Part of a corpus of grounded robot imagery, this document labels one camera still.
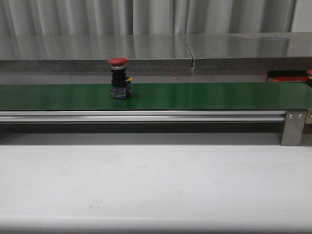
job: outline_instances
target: gray curtain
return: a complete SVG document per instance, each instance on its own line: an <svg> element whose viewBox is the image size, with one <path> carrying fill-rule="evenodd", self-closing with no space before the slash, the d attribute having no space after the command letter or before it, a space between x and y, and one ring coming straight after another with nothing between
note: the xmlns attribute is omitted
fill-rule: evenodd
<svg viewBox="0 0 312 234"><path fill-rule="evenodd" d="M288 32L294 0L0 0L0 35Z"/></svg>

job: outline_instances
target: white table surface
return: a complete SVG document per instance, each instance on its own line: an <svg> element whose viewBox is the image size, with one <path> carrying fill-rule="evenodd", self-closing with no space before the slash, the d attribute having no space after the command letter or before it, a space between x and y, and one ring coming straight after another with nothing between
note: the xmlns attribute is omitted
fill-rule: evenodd
<svg viewBox="0 0 312 234"><path fill-rule="evenodd" d="M312 232L312 147L279 135L0 139L1 233Z"/></svg>

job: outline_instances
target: conveyor belt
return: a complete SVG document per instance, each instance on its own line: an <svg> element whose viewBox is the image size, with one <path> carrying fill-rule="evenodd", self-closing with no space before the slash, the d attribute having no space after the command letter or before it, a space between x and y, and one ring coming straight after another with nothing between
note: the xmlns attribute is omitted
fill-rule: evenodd
<svg viewBox="0 0 312 234"><path fill-rule="evenodd" d="M312 89L299 82L134 84L127 100L110 87L3 85L0 122L285 121L282 144L297 145L312 108Z"/></svg>

